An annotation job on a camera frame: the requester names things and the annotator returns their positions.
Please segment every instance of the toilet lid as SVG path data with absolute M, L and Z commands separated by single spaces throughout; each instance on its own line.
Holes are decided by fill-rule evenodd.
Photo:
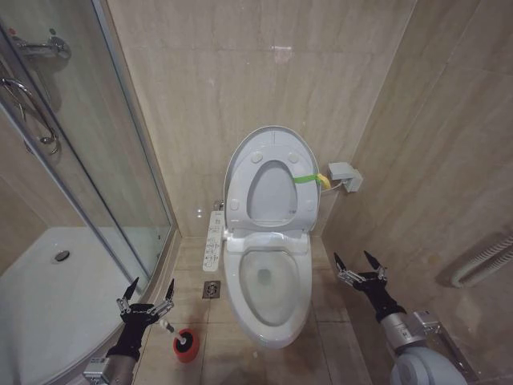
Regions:
M 309 231 L 320 188 L 314 180 L 297 184 L 293 178 L 317 173 L 311 149 L 296 132 L 279 126 L 254 131 L 234 152 L 226 172 L 228 230 Z

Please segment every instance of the green tape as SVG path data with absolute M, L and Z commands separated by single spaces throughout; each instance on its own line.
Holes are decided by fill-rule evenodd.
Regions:
M 294 178 L 294 183 L 306 183 L 312 180 L 317 180 L 317 174 L 298 176 L 297 178 Z

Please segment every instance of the bidet control panel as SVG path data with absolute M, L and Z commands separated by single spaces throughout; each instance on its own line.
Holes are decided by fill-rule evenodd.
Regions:
M 210 213 L 208 223 L 207 245 L 203 257 L 203 271 L 217 271 L 223 247 L 224 211 L 214 210 Z

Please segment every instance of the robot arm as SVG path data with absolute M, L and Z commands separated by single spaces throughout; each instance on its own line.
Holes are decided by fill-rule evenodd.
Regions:
M 175 280 L 171 281 L 165 299 L 159 305 L 151 303 L 128 304 L 137 287 L 136 278 L 126 289 L 123 298 L 116 301 L 120 316 L 124 322 L 123 331 L 118 342 L 107 352 L 106 357 L 93 358 L 87 365 L 83 376 L 94 385 L 115 383 L 130 385 L 133 380 L 132 371 L 139 361 L 139 348 L 144 331 L 151 324 L 159 321 L 172 307 Z
M 391 385 L 466 385 L 467 381 L 443 355 L 426 347 L 426 335 L 438 332 L 440 322 L 429 311 L 406 311 L 386 291 L 386 270 L 364 251 L 374 271 L 354 273 L 347 270 L 335 253 L 338 278 L 362 291 L 376 311 L 386 340 L 395 355 Z

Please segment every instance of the shower enclosure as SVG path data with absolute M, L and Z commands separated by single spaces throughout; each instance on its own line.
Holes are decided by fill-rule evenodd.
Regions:
M 174 230 L 103 0 L 0 0 L 0 371 L 51 383 Z

